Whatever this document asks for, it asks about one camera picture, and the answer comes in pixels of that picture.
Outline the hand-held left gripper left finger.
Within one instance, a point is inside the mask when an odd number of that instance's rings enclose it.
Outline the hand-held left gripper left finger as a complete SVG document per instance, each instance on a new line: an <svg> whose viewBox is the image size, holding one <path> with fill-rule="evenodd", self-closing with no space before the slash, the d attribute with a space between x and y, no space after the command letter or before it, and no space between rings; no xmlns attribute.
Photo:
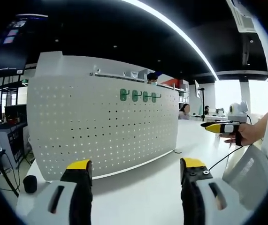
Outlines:
<svg viewBox="0 0 268 225"><path fill-rule="evenodd" d="M67 166L59 180L28 175L16 213L26 225L89 225L92 210L92 162Z"/></svg>

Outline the person's right hand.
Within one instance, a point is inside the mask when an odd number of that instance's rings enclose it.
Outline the person's right hand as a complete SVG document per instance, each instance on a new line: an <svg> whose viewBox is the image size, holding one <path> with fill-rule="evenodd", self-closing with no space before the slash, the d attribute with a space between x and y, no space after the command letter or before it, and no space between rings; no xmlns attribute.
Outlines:
<svg viewBox="0 0 268 225"><path fill-rule="evenodd" d="M247 146L253 144L257 141L257 132L254 129L254 125L250 124L240 124L238 132L241 135L238 146ZM221 138L225 138L225 143L237 143L236 135L227 135L221 134L219 135Z"/></svg>

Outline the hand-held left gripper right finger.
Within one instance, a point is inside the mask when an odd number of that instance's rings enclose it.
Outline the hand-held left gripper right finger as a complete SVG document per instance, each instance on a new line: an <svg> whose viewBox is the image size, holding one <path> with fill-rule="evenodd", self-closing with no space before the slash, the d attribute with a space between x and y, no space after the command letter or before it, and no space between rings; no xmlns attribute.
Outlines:
<svg viewBox="0 0 268 225"><path fill-rule="evenodd" d="M239 195L220 178L213 178L198 159L180 159L181 200L185 225L240 225L246 208Z"/></svg>

